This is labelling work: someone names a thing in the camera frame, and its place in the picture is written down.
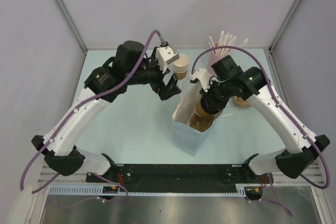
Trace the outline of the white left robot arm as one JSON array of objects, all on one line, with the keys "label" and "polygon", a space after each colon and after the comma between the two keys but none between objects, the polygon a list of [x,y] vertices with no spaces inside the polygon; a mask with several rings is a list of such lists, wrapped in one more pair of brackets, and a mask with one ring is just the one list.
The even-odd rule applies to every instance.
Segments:
[{"label": "white left robot arm", "polygon": [[155,47],[150,57],[140,42],[129,40],[119,45],[115,56],[95,68],[86,79],[68,114],[49,133],[32,139],[49,168],[63,176],[96,173],[103,181],[112,181],[116,175],[113,160],[104,153],[81,150],[76,142],[93,119],[125,93],[128,86],[149,84],[162,101],[181,93],[175,74],[168,83],[163,81],[170,72],[168,65],[179,57],[169,45]]}]

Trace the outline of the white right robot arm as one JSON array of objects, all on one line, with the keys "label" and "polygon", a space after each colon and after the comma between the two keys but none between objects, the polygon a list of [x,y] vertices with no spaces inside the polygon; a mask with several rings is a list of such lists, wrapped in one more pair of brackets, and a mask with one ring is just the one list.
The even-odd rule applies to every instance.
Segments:
[{"label": "white right robot arm", "polygon": [[200,90],[201,100],[196,106],[200,116],[222,111],[234,96],[247,101],[276,131],[285,148],[269,154],[255,154],[245,161],[243,179],[254,183],[264,173],[282,172],[289,178],[299,177],[326,149],[330,140],[316,135],[283,103],[269,80],[257,67],[243,71],[231,56],[212,64],[217,81],[207,81]]}]

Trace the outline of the light blue paper bag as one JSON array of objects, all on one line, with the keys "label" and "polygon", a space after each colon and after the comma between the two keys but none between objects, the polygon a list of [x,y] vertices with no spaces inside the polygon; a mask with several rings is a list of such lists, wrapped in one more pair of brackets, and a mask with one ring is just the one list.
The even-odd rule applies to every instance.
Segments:
[{"label": "light blue paper bag", "polygon": [[188,78],[178,82],[178,87],[182,90],[181,99],[172,115],[172,142],[175,147],[190,154],[195,155],[209,134],[214,130],[215,124],[222,118],[235,115],[240,112],[239,109],[228,106],[224,111],[214,115],[213,122],[209,127],[200,131],[195,126],[191,126],[190,119],[195,114],[196,103],[200,100],[200,84],[192,84]]}]

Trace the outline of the single brown paper cup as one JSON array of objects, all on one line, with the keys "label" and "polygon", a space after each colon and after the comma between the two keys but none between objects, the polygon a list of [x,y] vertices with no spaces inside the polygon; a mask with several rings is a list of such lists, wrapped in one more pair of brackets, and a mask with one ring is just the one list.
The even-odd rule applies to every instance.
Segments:
[{"label": "single brown paper cup", "polygon": [[201,117],[201,118],[207,118],[207,117],[213,117],[213,114],[209,114],[208,112],[206,112],[201,105],[201,102],[199,101],[194,108],[194,112],[197,116]]}]

